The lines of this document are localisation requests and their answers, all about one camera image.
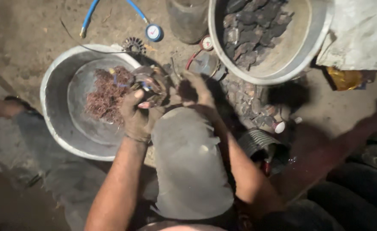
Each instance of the blue gauge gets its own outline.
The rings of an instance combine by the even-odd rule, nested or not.
[[[163,38],[161,27],[156,24],[149,24],[146,27],[146,37],[153,42],[160,41]]]

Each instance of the bottle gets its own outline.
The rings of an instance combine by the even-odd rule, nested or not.
[[[174,36],[186,44],[200,41],[208,29],[208,0],[166,0]]]

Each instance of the pressure gauge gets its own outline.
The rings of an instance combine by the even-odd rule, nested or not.
[[[146,37],[150,41],[160,41],[163,37],[163,33],[161,31],[161,27],[156,24],[149,24],[146,27]]]
[[[211,51],[213,49],[213,43],[210,35],[204,36],[204,38],[200,41],[200,47],[205,51]]]

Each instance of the metal basin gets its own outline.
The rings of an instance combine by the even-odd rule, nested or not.
[[[267,58],[249,71],[237,67],[224,53],[218,40],[222,32],[223,1],[210,0],[209,32],[220,60],[236,76],[257,85],[274,85],[286,82],[306,67],[319,51],[334,15],[332,0],[289,0],[283,7],[294,12],[281,42]]]
[[[118,52],[105,45],[86,46]],[[43,115],[53,138],[69,152],[92,160],[114,159],[123,129],[90,118],[83,108],[87,93],[94,90],[94,70],[117,65],[129,71],[140,66],[126,53],[103,54],[77,46],[61,54],[46,71],[40,89]]]

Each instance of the plastic container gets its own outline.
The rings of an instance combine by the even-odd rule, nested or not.
[[[237,67],[224,53],[217,34],[221,33],[224,1],[210,0],[209,33],[214,50],[234,75],[257,85],[275,85],[286,82],[301,72],[319,51],[334,16],[332,0],[290,0],[284,11],[294,12],[281,42],[267,58],[249,71]]]
[[[174,36],[186,44],[200,41],[208,29],[208,0],[166,0]]]

